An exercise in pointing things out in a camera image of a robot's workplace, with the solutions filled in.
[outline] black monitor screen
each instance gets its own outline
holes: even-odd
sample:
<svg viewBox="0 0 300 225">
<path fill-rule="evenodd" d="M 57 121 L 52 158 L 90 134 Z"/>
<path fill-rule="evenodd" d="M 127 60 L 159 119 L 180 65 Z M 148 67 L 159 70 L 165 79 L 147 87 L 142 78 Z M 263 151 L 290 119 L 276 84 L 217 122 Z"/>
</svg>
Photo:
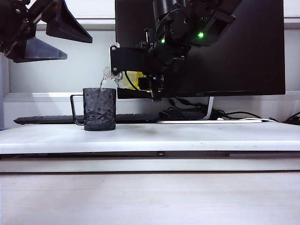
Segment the black monitor screen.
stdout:
<svg viewBox="0 0 300 225">
<path fill-rule="evenodd" d="M 121 47 L 145 41 L 155 29 L 153 0 L 116 0 Z M 210 47 L 192 47 L 179 73 L 165 75 L 162 98 L 285 94 L 283 0 L 243 0 L 236 20 Z M 150 98 L 118 89 L 119 98 Z"/>
</svg>

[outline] black mug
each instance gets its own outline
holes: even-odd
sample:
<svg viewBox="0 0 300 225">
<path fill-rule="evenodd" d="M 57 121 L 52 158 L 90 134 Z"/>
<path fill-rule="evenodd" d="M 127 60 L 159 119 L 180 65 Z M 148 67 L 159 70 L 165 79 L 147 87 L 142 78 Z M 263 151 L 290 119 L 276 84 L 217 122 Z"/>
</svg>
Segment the black mug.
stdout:
<svg viewBox="0 0 300 225">
<path fill-rule="evenodd" d="M 74 96 L 83 96 L 84 123 L 76 118 Z M 116 129 L 116 89 L 85 88 L 83 95 L 71 95 L 73 121 L 86 131 L 109 131 Z"/>
</svg>

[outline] green led light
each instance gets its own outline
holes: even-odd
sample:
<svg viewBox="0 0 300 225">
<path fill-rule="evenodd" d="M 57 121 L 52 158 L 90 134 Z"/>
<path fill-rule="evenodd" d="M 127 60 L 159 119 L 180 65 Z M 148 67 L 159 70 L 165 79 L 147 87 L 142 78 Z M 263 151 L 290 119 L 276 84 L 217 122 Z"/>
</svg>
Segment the green led light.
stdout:
<svg viewBox="0 0 300 225">
<path fill-rule="evenodd" d="M 200 32 L 198 35 L 197 35 L 199 38 L 204 38 L 204 32 Z"/>
</svg>

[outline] keyboard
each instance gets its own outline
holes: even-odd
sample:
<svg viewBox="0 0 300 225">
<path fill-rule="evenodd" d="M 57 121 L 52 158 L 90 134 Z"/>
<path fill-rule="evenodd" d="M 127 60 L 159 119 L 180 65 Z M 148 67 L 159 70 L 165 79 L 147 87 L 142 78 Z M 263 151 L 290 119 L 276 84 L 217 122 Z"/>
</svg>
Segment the keyboard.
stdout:
<svg viewBox="0 0 300 225">
<path fill-rule="evenodd" d="M 133 124 L 133 123 L 155 123 L 159 118 L 158 114 L 118 114 L 116 116 L 117 124 Z M 77 120 L 83 123 L 84 116 L 77 116 Z M 34 116 L 21 117 L 14 120 L 20 125 L 25 124 L 73 124 L 72 116 Z"/>
</svg>

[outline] white wall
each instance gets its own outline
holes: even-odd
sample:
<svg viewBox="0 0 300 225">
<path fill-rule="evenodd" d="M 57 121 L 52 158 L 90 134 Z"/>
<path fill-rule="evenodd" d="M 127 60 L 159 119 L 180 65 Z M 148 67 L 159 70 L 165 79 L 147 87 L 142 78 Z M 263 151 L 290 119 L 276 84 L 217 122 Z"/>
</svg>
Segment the white wall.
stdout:
<svg viewBox="0 0 300 225">
<path fill-rule="evenodd" d="M 115 42 L 115 32 L 89 33 L 93 44 L 54 38 L 38 31 L 37 38 L 67 53 L 68 59 L 23 64 L 10 61 L 10 92 L 81 92 L 84 87 L 98 87 L 103 69 L 109 66 L 109 45 Z"/>
<path fill-rule="evenodd" d="M 2 79 L 2 60 L 0 56 L 0 130 L 4 128 L 4 115 L 3 115 L 3 79 Z"/>
<path fill-rule="evenodd" d="M 74 92 L 82 87 L 98 86 L 103 67 L 108 65 L 107 46 L 113 42 L 113 31 L 93 31 L 94 44 L 67 42 L 38 36 L 69 53 L 68 60 L 28 64 L 10 63 L 10 88 L 12 92 Z M 287 91 L 300 90 L 300 30 L 285 31 Z M 70 103 L 65 98 L 23 98 L 15 102 L 6 98 L 4 103 L 5 127 L 14 128 L 17 117 L 37 115 L 70 115 Z M 82 102 L 77 103 L 82 113 Z M 168 102 L 153 103 L 150 100 L 122 100 L 117 103 L 117 113 L 157 113 L 169 106 Z M 268 118 L 285 120 L 300 111 L 300 96 L 286 97 L 218 97 L 214 107 L 226 112 L 248 111 Z"/>
</svg>

